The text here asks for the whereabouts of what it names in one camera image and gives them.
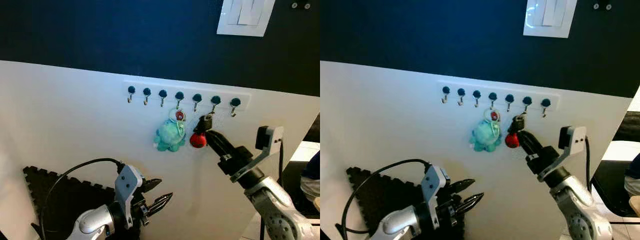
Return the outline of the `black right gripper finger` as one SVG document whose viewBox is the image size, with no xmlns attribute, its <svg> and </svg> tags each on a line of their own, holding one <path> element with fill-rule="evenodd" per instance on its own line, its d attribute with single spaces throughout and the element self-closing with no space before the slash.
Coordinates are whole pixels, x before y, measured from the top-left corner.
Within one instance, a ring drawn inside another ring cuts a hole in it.
<svg viewBox="0 0 640 240">
<path fill-rule="evenodd" d="M 208 146 L 217 153 L 221 160 L 226 160 L 227 139 L 217 131 L 205 131 L 205 138 Z"/>
<path fill-rule="evenodd" d="M 208 131 L 208 146 L 215 153 L 232 153 L 234 151 L 233 144 L 224 135 L 215 130 Z"/>
<path fill-rule="evenodd" d="M 519 140 L 519 146 L 526 152 L 528 160 L 532 160 L 538 157 L 538 150 L 535 142 L 537 141 L 535 136 L 530 132 L 517 132 Z"/>
<path fill-rule="evenodd" d="M 535 135 L 528 131 L 521 131 L 521 148 L 526 151 L 526 153 L 539 153 L 543 146 Z"/>
</svg>

